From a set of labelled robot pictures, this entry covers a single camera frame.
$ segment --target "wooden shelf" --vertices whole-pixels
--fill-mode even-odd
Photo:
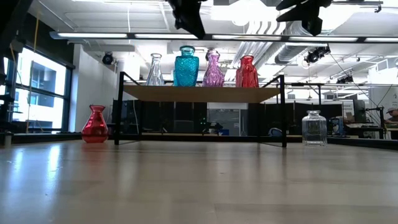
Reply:
[[[136,85],[125,85],[124,91],[142,101],[202,103],[261,103],[280,93],[278,88]]]

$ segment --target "red vase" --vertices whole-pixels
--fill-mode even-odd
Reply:
[[[108,127],[106,126],[101,105],[90,105],[91,115],[81,131],[81,137],[87,143],[102,143],[108,139]]]
[[[259,87],[259,78],[257,70],[253,63],[253,56],[243,56],[241,58],[241,68],[236,71],[236,74],[241,75],[241,87],[252,88]]]

